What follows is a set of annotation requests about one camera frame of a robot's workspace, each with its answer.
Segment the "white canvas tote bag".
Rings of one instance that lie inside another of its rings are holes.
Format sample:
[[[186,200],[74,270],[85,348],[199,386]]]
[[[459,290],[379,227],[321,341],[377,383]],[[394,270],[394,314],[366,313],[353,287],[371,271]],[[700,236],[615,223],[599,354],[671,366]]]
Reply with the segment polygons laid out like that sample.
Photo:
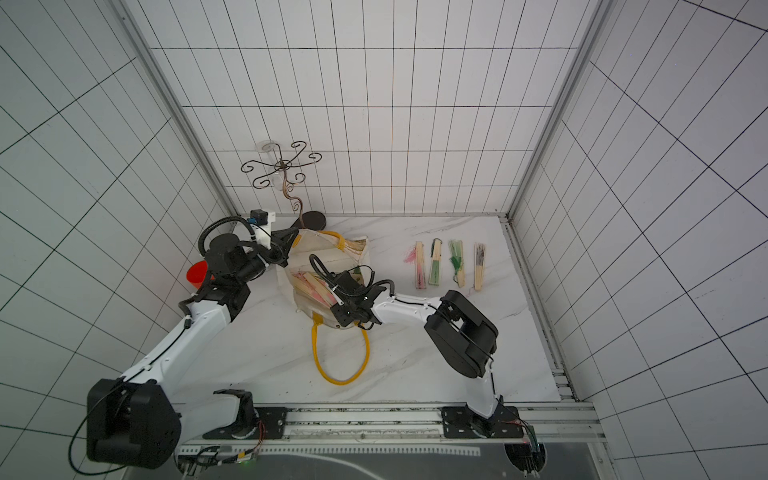
[[[290,244],[288,265],[277,269],[278,290],[312,321],[311,345],[313,360],[319,374],[329,383],[348,385],[365,371],[370,358],[370,341],[363,335],[365,356],[355,374],[345,380],[329,376],[323,369],[317,348],[318,330],[321,326],[343,330],[345,327],[334,317],[331,308],[341,303],[328,282],[315,272],[310,264],[312,254],[332,272],[349,270],[358,284],[370,280],[370,273],[363,273],[363,264],[370,259],[369,239],[366,236],[344,237],[334,231],[300,229]]]

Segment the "pink tasselled folding fan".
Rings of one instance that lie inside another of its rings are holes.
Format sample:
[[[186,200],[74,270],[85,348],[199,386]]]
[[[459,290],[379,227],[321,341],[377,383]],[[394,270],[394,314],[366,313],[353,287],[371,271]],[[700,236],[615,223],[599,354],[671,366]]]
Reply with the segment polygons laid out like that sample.
[[[421,241],[416,241],[413,248],[409,251],[406,263],[414,266],[414,284],[418,290],[426,289],[426,275],[425,275],[425,260],[424,260],[424,244]]]

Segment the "light green folding fan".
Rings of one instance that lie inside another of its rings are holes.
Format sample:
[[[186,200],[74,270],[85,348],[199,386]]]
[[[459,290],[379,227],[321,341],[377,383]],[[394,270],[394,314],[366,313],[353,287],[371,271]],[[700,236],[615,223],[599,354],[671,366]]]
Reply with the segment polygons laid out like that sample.
[[[430,251],[430,273],[428,278],[428,284],[431,286],[439,286],[441,282],[441,259],[442,259],[442,240],[434,238],[431,244]]]

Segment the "green tasselled folding fan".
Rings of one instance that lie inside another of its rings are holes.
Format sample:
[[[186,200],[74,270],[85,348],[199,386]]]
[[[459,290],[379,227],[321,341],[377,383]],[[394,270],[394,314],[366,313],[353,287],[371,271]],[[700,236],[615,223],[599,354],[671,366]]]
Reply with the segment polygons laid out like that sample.
[[[461,240],[450,240],[450,262],[454,270],[454,282],[459,288],[466,285],[466,275],[464,267],[464,248]]]

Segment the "grey pink folding fan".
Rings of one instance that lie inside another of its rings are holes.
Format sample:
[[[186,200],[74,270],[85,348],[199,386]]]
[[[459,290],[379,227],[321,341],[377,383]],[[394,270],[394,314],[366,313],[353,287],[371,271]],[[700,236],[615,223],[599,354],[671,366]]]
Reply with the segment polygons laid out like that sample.
[[[474,290],[477,292],[481,291],[484,285],[485,257],[486,245],[476,243],[474,246]]]

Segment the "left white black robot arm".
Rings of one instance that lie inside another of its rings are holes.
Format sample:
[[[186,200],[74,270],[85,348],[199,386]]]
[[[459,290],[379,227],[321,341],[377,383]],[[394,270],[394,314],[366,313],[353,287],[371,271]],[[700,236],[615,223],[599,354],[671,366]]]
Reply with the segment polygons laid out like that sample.
[[[299,233],[296,227],[278,230],[261,242],[259,228],[247,228],[247,240],[235,234],[210,239],[210,227],[201,232],[207,271],[196,293],[179,302],[179,323],[136,365],[88,392],[87,413],[76,430],[86,435],[87,458],[107,464],[108,473],[158,468],[179,444],[217,428],[257,428],[252,396],[243,390],[216,391],[210,403],[185,412],[171,402],[196,357],[242,311],[249,282],[270,265],[287,266]]]

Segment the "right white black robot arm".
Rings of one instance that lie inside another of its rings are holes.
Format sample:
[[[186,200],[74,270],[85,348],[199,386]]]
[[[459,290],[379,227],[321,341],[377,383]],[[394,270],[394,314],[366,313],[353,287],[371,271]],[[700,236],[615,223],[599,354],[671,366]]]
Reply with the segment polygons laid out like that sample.
[[[501,400],[494,393],[491,366],[498,329],[462,293],[416,297],[397,294],[389,279],[363,285],[347,271],[320,277],[337,300],[330,311],[340,325],[395,324],[425,332],[446,363],[465,378],[467,396],[458,427],[478,438],[495,434]]]

